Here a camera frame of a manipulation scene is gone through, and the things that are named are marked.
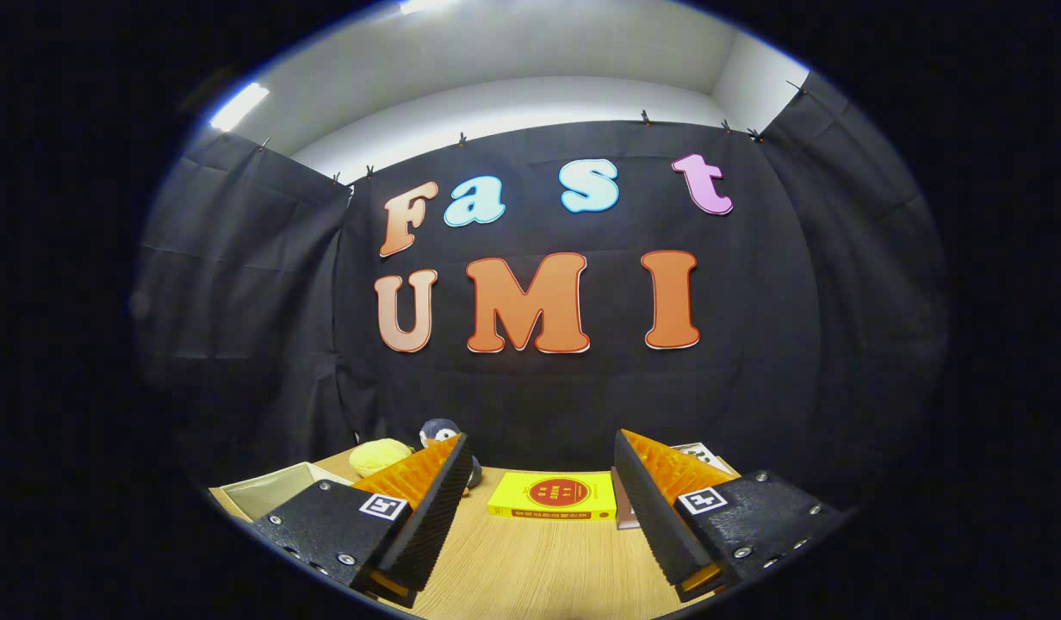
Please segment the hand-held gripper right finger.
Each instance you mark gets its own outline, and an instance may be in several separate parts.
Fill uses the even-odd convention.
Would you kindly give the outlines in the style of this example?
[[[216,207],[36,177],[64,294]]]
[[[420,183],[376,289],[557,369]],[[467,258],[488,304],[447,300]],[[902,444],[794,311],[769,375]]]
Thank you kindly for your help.
[[[848,521],[782,476],[734,476],[629,429],[618,431],[614,468],[681,603],[763,580]]]

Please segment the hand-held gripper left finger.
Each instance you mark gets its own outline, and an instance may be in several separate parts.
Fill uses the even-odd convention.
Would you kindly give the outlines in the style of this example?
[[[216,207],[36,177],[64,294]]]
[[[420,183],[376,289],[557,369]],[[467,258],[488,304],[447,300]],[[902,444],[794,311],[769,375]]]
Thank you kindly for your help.
[[[413,607],[470,479],[464,433],[352,484],[317,481],[254,519],[251,536],[355,598]]]

